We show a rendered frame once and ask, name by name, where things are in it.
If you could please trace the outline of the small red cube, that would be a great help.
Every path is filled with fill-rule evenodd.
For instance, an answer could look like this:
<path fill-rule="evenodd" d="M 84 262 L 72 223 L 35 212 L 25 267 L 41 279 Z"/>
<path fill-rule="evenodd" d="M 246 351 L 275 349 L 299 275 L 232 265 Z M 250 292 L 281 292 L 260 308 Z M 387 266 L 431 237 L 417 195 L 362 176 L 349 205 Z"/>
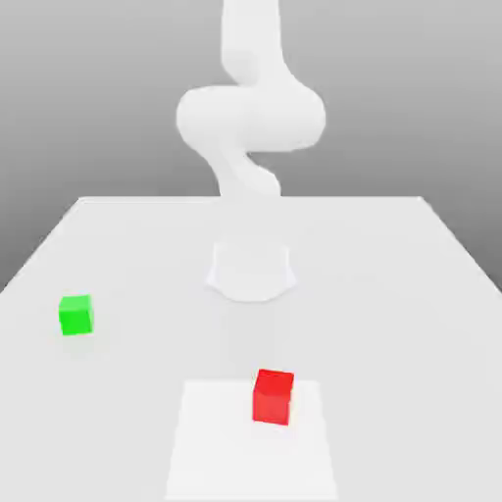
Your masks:
<path fill-rule="evenodd" d="M 255 422 L 287 426 L 294 373 L 260 369 L 252 395 Z"/>

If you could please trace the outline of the small green cube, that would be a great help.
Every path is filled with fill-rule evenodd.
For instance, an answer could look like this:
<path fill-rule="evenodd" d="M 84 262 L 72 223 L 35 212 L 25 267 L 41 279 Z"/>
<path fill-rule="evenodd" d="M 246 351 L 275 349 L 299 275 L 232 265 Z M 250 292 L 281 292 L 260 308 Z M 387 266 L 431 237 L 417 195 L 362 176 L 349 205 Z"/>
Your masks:
<path fill-rule="evenodd" d="M 63 296 L 59 303 L 58 313 L 63 335 L 82 335 L 93 332 L 94 310 L 90 295 Z"/>

